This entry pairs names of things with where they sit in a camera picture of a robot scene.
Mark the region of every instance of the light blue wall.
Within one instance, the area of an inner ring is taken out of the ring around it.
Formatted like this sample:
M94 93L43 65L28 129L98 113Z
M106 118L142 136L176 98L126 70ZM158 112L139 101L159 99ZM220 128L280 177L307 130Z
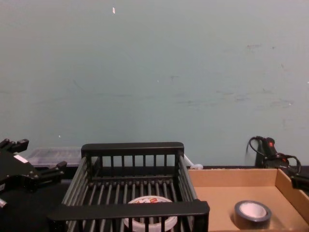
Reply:
M272 136L309 164L309 1L0 0L0 132L28 154L180 141L205 165Z

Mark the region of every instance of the cardboard box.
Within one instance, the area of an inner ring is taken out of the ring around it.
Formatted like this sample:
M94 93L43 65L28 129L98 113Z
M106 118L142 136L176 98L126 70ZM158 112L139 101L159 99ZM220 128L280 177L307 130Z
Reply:
M263 203L272 211L269 229L309 231L309 197L293 189L290 178L277 169L190 170L197 196L210 206L209 231L237 231L234 206L243 200Z

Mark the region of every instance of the tape roll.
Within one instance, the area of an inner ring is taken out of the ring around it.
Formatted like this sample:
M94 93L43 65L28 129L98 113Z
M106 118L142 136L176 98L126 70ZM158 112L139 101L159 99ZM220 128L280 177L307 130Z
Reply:
M159 196L143 196L131 200L128 204L133 203L156 203L156 202L172 202L165 197ZM129 227L129 219L124 219L124 224ZM177 217L169 217L165 220L165 231L171 230L177 224ZM132 229L135 232L145 232L145 224L136 220L132 220ZM149 232L161 232L161 223L149 224Z
M241 230L269 227L271 210L260 202L241 201L234 210L234 224Z

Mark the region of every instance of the black wire basket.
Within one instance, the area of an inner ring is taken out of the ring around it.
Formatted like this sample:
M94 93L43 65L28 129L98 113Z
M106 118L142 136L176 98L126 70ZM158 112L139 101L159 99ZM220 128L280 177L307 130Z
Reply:
M171 232L208 231L210 209L197 199L183 151L178 142L84 145L62 204L48 216L50 231L131 232L135 220L146 232L161 223L164 232L174 216ZM128 204L146 195L172 202Z

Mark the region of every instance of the white paper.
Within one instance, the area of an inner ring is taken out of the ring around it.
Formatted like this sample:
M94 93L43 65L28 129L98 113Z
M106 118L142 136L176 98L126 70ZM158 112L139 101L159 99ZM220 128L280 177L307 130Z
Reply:
M28 160L26 160L25 158L22 158L20 155L16 155L14 157L18 159L19 161L22 161L23 163L28 163Z

